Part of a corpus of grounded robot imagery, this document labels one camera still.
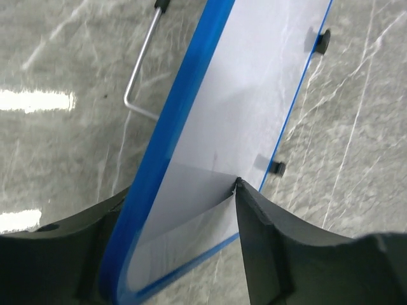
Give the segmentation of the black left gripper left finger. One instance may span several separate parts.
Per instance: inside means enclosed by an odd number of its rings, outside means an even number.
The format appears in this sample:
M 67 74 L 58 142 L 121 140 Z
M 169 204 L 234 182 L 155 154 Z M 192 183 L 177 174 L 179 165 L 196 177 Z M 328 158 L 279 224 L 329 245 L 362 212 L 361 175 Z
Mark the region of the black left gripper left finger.
M 1 235 L 1 304 L 106 304 L 100 262 L 127 193 L 33 232 Z

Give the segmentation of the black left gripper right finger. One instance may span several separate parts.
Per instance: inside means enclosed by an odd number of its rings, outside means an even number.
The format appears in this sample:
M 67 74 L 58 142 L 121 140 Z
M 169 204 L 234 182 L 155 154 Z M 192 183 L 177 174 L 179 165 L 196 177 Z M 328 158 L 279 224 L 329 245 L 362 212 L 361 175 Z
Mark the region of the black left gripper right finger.
M 314 226 L 236 181 L 251 304 L 405 304 L 406 235 L 347 238 Z

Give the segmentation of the blue framed whiteboard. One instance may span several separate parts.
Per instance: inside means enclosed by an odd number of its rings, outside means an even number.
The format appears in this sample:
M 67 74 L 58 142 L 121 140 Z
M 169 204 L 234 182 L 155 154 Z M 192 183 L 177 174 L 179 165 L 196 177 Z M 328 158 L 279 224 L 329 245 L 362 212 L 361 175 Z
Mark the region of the blue framed whiteboard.
M 261 189 L 330 1 L 208 1 L 100 266 L 140 304 L 238 237 L 233 190 Z

